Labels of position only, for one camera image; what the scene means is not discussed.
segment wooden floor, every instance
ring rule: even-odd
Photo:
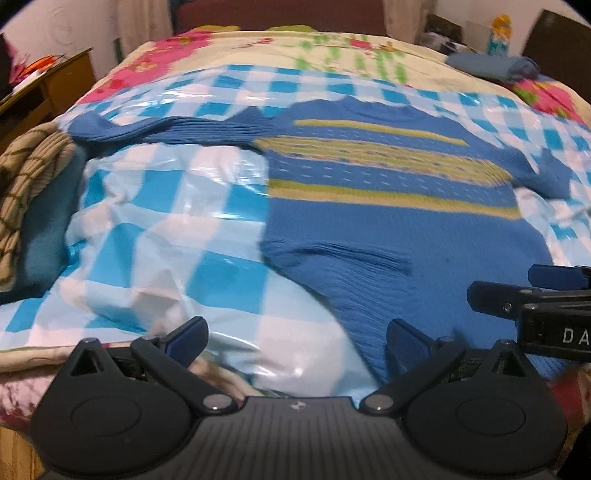
[[[39,457],[29,442],[0,427],[0,480],[34,480],[42,473]]]

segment metal bolt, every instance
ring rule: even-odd
[[[208,395],[203,399],[203,405],[209,410],[224,410],[232,405],[232,399],[223,393]]]
[[[381,395],[379,393],[370,395],[365,399],[365,406],[372,410],[387,410],[392,405],[394,405],[394,400],[387,395]]]

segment wooden desk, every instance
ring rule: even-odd
[[[0,153],[36,125],[69,109],[95,84],[91,48],[48,69],[0,103]]]

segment yellow stripe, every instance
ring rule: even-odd
[[[286,157],[338,163],[346,160],[353,165],[388,168],[486,187],[507,184],[511,180],[505,170],[489,160],[374,142],[280,135],[261,138],[255,141],[255,145]]]
[[[329,185],[311,185],[289,180],[269,180],[269,195],[276,198],[309,200],[311,202],[355,203],[357,205],[415,208],[433,212],[475,213],[509,220],[521,218],[517,207],[493,207],[461,200],[427,197],[415,193],[358,190]]]
[[[371,132],[383,134],[404,135],[405,137],[429,138],[439,140],[440,142],[453,143],[466,147],[468,144],[461,138],[446,137],[444,135],[434,134],[426,130],[412,130],[410,128],[388,127],[386,125],[370,124],[366,122],[357,122],[355,120],[318,120],[315,118],[296,120],[294,125],[300,127],[336,127],[336,128],[359,128]]]

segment headboard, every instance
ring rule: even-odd
[[[308,25],[322,32],[386,35],[382,0],[194,0],[174,14],[177,33],[201,25],[242,30]]]
[[[591,103],[591,28],[544,10],[523,49],[542,74],[571,87]]]

